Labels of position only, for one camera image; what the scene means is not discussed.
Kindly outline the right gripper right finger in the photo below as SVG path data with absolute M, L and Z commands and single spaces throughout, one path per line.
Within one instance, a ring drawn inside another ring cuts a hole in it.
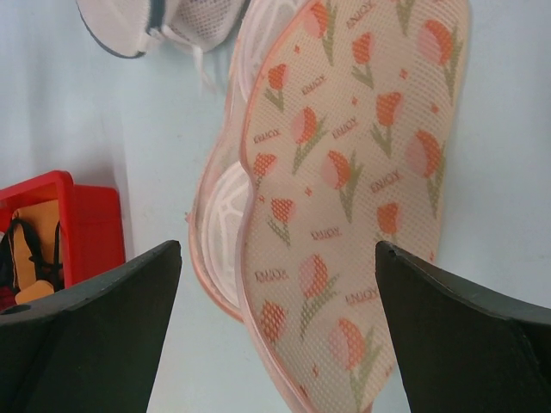
M 550 310 L 393 245 L 375 277 L 412 412 L 548 412 Z

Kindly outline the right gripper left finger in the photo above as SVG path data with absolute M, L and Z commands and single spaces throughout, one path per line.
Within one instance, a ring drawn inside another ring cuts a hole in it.
M 3 412 L 146 411 L 182 267 L 166 241 L 1 313 Z

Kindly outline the white mesh laundry bag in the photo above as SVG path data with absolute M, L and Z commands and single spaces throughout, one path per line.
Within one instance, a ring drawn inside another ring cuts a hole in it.
M 121 59 L 137 59 L 168 40 L 192 55 L 200 85 L 216 90 L 204 54 L 229 35 L 243 1 L 77 0 L 84 26 L 96 43 Z

